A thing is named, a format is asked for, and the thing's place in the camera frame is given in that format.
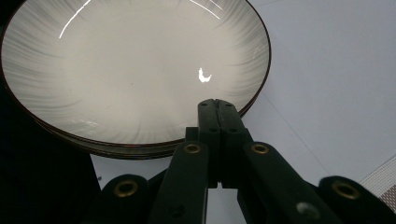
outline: bowl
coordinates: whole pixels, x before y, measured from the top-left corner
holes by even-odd
[[[97,155],[168,156],[221,99],[241,116],[268,76],[244,0],[28,0],[2,36],[6,88],[37,123]]]

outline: black metal bracket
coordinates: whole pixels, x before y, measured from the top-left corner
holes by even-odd
[[[207,189],[238,189],[247,223],[396,223],[358,183],[331,176],[305,182],[270,145],[254,142],[235,107],[198,104],[198,127],[186,129],[167,171],[146,181],[110,181],[83,223],[205,223]]]

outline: brass screw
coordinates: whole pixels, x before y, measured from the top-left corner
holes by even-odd
[[[125,198],[135,194],[137,189],[138,185],[134,180],[122,180],[114,188],[114,194],[120,198]]]
[[[350,200],[356,200],[361,196],[361,193],[350,184],[338,180],[332,183],[332,190]]]
[[[266,147],[265,145],[261,145],[261,144],[256,144],[251,146],[251,149],[259,154],[266,154],[270,151],[270,149],[268,147]]]
[[[190,154],[198,153],[201,151],[201,147],[195,144],[189,144],[184,146],[184,151]]]

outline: white table surface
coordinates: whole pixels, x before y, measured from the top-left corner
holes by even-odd
[[[306,181],[361,181],[396,155],[396,2],[251,0],[271,39],[272,64],[243,121]],[[171,158],[92,155],[103,187],[123,174],[151,178]],[[211,189],[207,223],[244,223],[235,190]]]

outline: dark background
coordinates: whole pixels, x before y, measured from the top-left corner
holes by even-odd
[[[22,2],[1,1],[3,29]],[[0,223],[79,223],[100,190],[90,155],[25,115],[2,76],[0,70]]]

